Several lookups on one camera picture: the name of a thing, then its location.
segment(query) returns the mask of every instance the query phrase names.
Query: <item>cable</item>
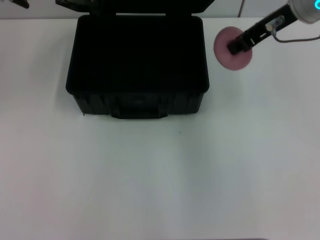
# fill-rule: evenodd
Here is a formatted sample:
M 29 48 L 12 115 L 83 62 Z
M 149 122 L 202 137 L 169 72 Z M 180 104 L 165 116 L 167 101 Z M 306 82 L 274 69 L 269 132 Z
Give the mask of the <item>cable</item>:
M 242 14 L 242 10 L 244 9 L 245 2 L 246 2 L 246 0 L 242 0 L 242 2 L 241 2 L 240 10 L 238 13 L 238 18 L 241 18 L 241 14 Z
M 319 40 L 320 36 L 317 37 L 313 37 L 313 38 L 305 38 L 305 39 L 293 39 L 293 40 L 280 40 L 279 38 L 277 38 L 277 32 L 275 29 L 273 29 L 271 31 L 271 35 L 273 36 L 274 40 L 276 40 L 278 43 L 281 44 L 287 44 L 287 43 L 299 43 L 299 42 L 310 42 L 310 41 L 314 41 L 314 40 Z

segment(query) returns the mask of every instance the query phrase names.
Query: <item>wall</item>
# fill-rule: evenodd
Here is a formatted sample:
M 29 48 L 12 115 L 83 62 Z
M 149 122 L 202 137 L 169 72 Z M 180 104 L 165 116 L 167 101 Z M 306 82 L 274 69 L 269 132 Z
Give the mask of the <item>wall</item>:
M 242 0 L 215 0 L 202 18 L 237 17 Z M 0 19 L 77 18 L 81 13 L 56 5 L 55 0 L 28 0 L 29 9 L 5 0 L 0 0 Z M 286 0 L 246 0 L 243 17 L 263 17 L 283 5 Z

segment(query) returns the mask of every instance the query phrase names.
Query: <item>open black case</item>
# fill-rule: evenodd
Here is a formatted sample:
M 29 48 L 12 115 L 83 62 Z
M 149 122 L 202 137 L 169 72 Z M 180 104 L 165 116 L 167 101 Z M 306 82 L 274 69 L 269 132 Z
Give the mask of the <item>open black case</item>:
M 66 81 L 84 114 L 197 113 L 209 89 L 203 12 L 214 0 L 56 0 L 78 12 Z M 116 15 L 164 13 L 165 16 Z

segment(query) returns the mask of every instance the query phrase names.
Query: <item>pink circular object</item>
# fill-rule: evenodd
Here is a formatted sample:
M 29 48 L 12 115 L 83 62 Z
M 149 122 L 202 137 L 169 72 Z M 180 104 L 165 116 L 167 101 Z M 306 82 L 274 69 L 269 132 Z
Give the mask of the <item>pink circular object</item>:
M 218 62 L 229 70 L 240 70 L 246 67 L 252 59 L 252 49 L 232 55 L 227 45 L 243 33 L 237 27 L 228 26 L 222 29 L 215 38 L 213 51 Z

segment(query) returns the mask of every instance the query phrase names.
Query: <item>white tabletop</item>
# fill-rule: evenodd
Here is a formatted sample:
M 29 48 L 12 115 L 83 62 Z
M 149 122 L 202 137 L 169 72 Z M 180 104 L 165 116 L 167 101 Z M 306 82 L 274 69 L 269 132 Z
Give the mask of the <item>white tabletop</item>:
M 320 238 L 320 41 L 269 38 L 229 71 L 204 19 L 199 113 L 83 116 L 65 90 L 77 20 L 0 20 L 0 238 Z M 295 23 L 281 39 L 315 37 Z

